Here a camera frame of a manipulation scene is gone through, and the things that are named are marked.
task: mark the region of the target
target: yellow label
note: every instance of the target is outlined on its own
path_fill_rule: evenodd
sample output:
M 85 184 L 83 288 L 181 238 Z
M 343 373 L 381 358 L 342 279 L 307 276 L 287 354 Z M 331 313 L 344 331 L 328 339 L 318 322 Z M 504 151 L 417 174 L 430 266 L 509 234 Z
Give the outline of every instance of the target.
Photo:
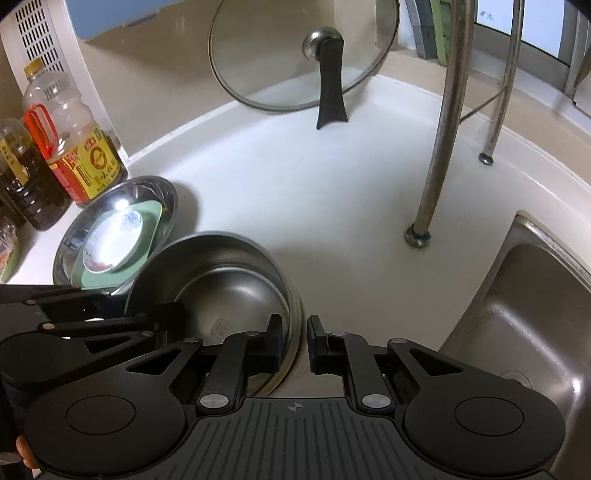
M 10 150 L 10 147 L 6 143 L 5 138 L 0 140 L 0 153 L 4 157 L 4 161 L 7 163 L 8 167 L 10 167 L 12 173 L 14 173 L 14 176 L 17 178 L 20 184 L 26 185 L 29 181 L 29 174 L 27 172 L 27 169 L 23 167 L 21 163 L 17 160 L 17 158 L 14 156 L 14 153 L 12 152 L 12 150 Z
M 56 162 L 54 168 L 67 168 L 79 185 L 82 197 L 92 200 L 111 185 L 121 170 L 104 133 L 95 124 L 90 135 Z

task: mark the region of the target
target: white countertop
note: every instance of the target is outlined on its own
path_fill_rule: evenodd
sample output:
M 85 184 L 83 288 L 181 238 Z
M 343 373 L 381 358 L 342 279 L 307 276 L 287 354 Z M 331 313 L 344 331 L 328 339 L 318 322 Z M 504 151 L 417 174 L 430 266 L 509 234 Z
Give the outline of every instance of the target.
M 231 104 L 149 148 L 130 173 L 175 184 L 176 236 L 226 230 L 269 250 L 306 313 L 319 315 L 327 331 L 359 333 L 375 345 L 406 337 L 437 349 L 518 211 L 591 265 L 590 187 L 510 131 L 501 135 L 494 166 L 484 166 L 478 154 L 488 121 L 478 115 L 460 128 L 431 245 L 420 251 L 405 243 L 440 102 L 378 76 L 348 99 L 348 124 L 321 131 L 315 109 L 266 115 Z M 37 235 L 11 283 L 51 283 L 53 255 L 76 213 L 74 206 Z M 314 381 L 302 359 L 278 393 L 339 390 L 337 381 Z

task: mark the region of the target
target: stainless steel sink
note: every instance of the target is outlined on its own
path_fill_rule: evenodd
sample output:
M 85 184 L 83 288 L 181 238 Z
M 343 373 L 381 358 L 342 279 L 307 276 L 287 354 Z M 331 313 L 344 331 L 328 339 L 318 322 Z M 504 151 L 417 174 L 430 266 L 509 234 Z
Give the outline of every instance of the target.
M 440 352 L 551 399 L 567 436 L 559 480 L 591 475 L 591 275 L 517 216 L 472 303 Z

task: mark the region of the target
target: soy sauce bottle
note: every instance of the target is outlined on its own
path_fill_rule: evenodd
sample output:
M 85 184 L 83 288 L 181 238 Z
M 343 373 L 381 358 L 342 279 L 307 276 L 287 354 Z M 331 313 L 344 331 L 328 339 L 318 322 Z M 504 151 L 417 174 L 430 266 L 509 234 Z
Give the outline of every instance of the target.
M 27 223 L 25 217 L 15 208 L 14 203 L 4 189 L 0 189 L 0 219 L 2 217 L 10 218 L 18 228 Z
M 15 118 L 0 119 L 0 188 L 39 231 L 52 227 L 71 202 L 30 133 Z
M 25 74 L 30 84 L 22 99 L 24 110 L 44 105 L 58 136 L 47 163 L 76 204 L 85 207 L 125 180 L 127 171 L 67 73 L 46 69 L 36 59 Z M 43 122 L 42 128 L 47 132 Z

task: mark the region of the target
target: sink drain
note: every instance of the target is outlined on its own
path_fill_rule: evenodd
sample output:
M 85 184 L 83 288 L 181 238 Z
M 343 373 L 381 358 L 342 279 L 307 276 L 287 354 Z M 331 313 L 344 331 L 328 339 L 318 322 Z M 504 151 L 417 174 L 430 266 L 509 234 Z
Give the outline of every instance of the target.
M 501 377 L 505 378 L 506 380 L 512 380 L 513 382 L 517 382 L 523 385 L 524 387 L 530 388 L 532 390 L 534 389 L 534 386 L 531 384 L 530 379 L 527 378 L 523 373 L 518 372 L 517 370 L 509 370 L 508 372 L 501 374 Z

